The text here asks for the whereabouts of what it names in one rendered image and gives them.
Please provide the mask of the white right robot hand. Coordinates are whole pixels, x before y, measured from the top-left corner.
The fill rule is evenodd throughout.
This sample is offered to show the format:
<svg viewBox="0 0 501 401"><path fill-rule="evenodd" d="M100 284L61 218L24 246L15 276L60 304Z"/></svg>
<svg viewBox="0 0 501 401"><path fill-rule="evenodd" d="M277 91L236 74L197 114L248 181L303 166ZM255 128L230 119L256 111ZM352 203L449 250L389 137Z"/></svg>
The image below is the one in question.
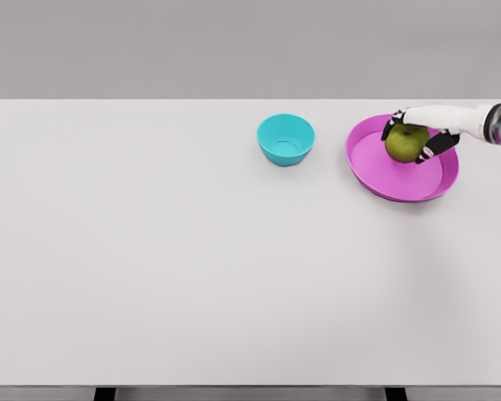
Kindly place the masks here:
<svg viewBox="0 0 501 401"><path fill-rule="evenodd" d="M457 121L460 109L460 106L448 104L400 109L384 126L381 141L385 141L392 129L399 125L410 124L437 129L438 133L426 142L413 161L420 165L434 156L451 150L459 143L461 131L458 129Z"/></svg>

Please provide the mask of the green apple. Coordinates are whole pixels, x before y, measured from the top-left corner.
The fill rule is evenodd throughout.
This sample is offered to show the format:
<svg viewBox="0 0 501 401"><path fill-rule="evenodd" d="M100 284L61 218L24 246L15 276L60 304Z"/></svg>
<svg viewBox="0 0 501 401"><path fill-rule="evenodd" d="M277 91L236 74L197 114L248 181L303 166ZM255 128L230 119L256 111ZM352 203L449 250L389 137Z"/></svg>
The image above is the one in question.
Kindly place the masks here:
<svg viewBox="0 0 501 401"><path fill-rule="evenodd" d="M427 128L412 124L394 125L384 141L387 154L396 162L414 162L430 139Z"/></svg>

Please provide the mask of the pink plate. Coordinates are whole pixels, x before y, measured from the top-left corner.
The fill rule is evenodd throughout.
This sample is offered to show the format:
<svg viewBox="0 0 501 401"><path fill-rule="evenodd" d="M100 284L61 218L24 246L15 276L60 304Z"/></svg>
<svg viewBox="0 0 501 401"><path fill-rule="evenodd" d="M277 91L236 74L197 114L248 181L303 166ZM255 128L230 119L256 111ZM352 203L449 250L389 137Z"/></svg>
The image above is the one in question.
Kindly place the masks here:
<svg viewBox="0 0 501 401"><path fill-rule="evenodd" d="M400 202L435 199L447 192L459 173L457 152L451 149L417 165L393 160L381 141L389 114L359 122L346 139L347 162L357 179L382 198Z"/></svg>

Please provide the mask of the blue bowl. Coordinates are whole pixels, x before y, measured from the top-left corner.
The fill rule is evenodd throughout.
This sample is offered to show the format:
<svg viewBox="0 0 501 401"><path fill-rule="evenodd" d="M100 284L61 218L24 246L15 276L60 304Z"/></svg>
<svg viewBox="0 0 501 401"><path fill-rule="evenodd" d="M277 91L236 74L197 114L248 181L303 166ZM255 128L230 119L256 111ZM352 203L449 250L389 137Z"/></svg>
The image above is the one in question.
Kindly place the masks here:
<svg viewBox="0 0 501 401"><path fill-rule="evenodd" d="M256 131L258 145L274 165L290 167L300 164L316 141L313 127L294 114L275 114L264 119Z"/></svg>

